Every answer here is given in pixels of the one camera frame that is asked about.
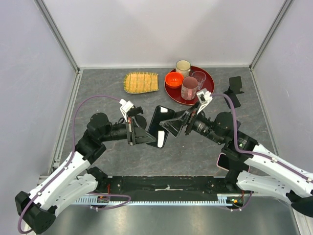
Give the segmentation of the black smartphone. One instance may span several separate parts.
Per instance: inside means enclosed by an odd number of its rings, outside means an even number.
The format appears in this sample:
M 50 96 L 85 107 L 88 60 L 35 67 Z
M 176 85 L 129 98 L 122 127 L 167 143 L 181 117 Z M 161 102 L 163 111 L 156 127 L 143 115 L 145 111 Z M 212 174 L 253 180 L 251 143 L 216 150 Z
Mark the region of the black smartphone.
M 161 121 L 172 119 L 175 115 L 175 111 L 163 106 L 156 106 L 154 114 L 148 128 L 148 133 L 156 138 L 155 142 L 147 143 L 148 145 L 156 148 L 163 148 L 167 137 L 168 131 L 160 126 Z

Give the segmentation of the black round-base phone stand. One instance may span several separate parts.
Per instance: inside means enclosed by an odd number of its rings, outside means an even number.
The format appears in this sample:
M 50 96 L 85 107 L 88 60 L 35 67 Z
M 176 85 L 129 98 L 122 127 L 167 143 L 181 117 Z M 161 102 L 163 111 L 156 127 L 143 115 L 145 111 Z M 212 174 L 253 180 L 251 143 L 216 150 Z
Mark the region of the black round-base phone stand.
M 145 119 L 145 117 L 143 116 L 143 109 L 141 106 L 138 107 L 133 107 L 132 109 L 130 109 L 127 112 L 127 115 L 129 117 L 135 117 L 135 119 L 139 120 L 139 119 Z

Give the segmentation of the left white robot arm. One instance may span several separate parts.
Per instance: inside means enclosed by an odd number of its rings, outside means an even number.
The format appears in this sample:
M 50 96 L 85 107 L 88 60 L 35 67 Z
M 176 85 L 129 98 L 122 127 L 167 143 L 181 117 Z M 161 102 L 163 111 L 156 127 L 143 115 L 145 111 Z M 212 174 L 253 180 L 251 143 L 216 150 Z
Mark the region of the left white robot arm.
M 105 191 L 107 174 L 92 167 L 106 151 L 104 142 L 127 140 L 129 144 L 135 145 L 156 141 L 145 130 L 145 122 L 137 123 L 140 118 L 140 115 L 130 116 L 125 123 L 112 124 L 106 114 L 94 114 L 83 137 L 74 143 L 74 149 L 67 159 L 29 193 L 21 191 L 16 195 L 19 232 L 26 233 L 20 225 L 25 222 L 32 232 L 41 234 L 77 199 L 88 193 Z

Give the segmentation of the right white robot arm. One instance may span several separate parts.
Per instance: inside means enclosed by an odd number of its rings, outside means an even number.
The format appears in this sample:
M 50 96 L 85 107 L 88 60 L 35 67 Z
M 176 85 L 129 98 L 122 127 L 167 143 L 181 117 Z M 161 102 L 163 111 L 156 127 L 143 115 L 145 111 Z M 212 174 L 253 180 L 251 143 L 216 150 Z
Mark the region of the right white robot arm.
M 257 176 L 244 169 L 228 170 L 224 187 L 234 193 L 241 189 L 265 193 L 291 205 L 297 212 L 313 215 L 313 175 L 270 152 L 254 138 L 238 131 L 231 112 L 219 113 L 214 121 L 189 109 L 180 117 L 163 120 L 160 126 L 177 137 L 184 129 L 222 144 L 222 153 L 241 167 L 247 165 L 267 174 Z

